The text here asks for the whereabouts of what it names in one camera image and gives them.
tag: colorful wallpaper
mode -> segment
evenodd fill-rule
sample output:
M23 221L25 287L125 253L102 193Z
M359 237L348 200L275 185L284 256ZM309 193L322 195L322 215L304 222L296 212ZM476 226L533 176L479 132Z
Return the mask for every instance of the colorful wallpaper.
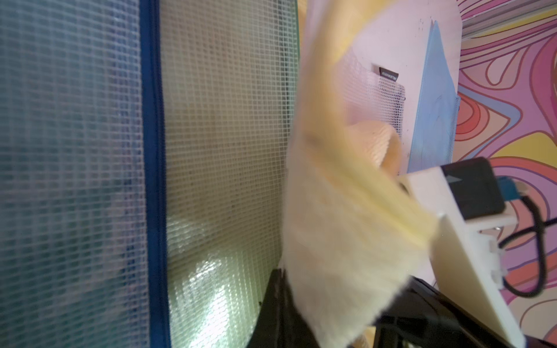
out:
M459 1L463 18L472 11ZM483 6L503 1L476 1ZM462 43L453 159L489 158L497 175L526 183L545 219L557 215L557 8L508 24ZM512 205L518 226L494 233L500 239L532 225L520 202ZM510 244L507 279L521 290L538 276L534 236ZM557 344L557 226L546 233L549 279L533 299L503 296L528 335Z
M512 0L457 0L462 19L472 18Z

